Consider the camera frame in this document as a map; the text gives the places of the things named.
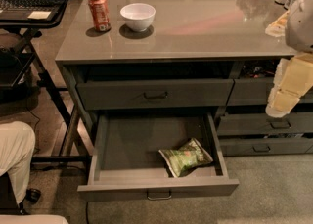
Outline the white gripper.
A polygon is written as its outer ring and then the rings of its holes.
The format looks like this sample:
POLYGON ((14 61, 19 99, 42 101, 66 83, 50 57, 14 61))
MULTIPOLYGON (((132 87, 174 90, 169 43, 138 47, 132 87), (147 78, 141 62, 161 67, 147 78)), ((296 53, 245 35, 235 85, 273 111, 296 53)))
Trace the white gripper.
POLYGON ((281 59, 274 87, 277 90, 271 89, 265 112, 270 117, 282 118, 313 87, 313 54, 302 52, 289 60, 281 59))

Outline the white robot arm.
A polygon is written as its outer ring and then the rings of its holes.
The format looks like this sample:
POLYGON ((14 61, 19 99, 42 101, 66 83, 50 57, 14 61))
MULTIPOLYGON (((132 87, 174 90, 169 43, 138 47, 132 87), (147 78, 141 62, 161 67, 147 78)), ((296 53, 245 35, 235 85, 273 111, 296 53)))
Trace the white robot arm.
POLYGON ((296 0, 289 9, 285 27, 286 44, 298 51, 280 59, 266 106, 266 114, 281 118, 289 114, 313 87, 313 0, 296 0))

